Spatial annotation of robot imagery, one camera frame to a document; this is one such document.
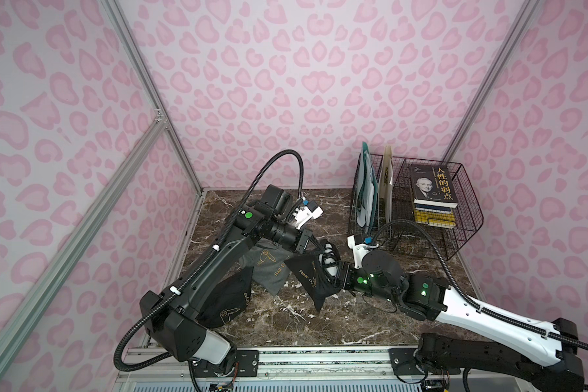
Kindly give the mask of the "black pouch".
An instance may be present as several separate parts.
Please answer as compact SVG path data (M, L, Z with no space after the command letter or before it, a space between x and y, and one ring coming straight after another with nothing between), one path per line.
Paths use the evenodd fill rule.
M205 328L220 328L241 315L252 298L253 268L221 281L205 301L196 320Z
M309 294L317 312L322 310L327 297L331 297L341 291L341 289L334 287L334 278L326 276L320 264L319 258L323 253L326 242L328 242L326 239L322 239L319 242L319 248L295 255L286 261L287 267ZM332 245L340 263L340 253L333 243Z

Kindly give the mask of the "grey hair dryer pouch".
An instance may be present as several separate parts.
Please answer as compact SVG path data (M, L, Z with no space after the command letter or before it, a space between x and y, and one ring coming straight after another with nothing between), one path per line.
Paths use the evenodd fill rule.
M286 261L293 255L291 251L263 238L240 258L239 264L242 268L252 267L253 280L271 295L277 296L290 274Z

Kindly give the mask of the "white hair dryer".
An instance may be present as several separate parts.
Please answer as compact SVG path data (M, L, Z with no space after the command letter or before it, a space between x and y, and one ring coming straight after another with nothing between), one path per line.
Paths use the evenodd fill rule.
M338 271L339 260L331 243L325 243L323 253L319 259L326 276L334 278Z

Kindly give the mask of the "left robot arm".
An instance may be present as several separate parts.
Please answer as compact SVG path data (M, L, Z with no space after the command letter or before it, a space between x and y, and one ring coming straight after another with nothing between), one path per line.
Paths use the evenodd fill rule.
M253 204L244 204L230 215L233 226L221 230L217 241L179 279L160 293L148 291L140 299L147 334L165 349L140 366L149 367L167 358L179 362L198 359L229 372L235 362L235 345L199 324L198 316L207 298L224 275L256 243L268 239L293 253L303 253L311 232L286 221L296 199L270 185Z

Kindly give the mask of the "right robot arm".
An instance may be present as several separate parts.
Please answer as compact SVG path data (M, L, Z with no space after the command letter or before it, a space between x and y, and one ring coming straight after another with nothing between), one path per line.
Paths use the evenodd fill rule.
M421 336L414 361L424 372L471 368L516 377L540 391L582 391L585 377L574 323L516 315L463 296L445 278L408 273L390 254L368 250L356 263L323 263L341 289L388 301L418 321L433 321L479 334L483 341Z

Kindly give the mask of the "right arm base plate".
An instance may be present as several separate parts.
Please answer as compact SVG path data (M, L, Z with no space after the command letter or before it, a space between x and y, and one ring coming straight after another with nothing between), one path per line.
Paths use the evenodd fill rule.
M461 369L456 367L445 368L433 364L431 361L417 359L415 348L390 348L388 354L393 373L398 377L423 377L425 372L429 376L459 375Z

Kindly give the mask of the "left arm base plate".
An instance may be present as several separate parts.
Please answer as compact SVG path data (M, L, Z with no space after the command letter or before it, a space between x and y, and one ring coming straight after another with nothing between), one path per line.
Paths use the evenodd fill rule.
M235 356L229 355L222 364L211 364L200 359L189 363L189 369L197 378L256 377L258 374L260 351L237 350Z

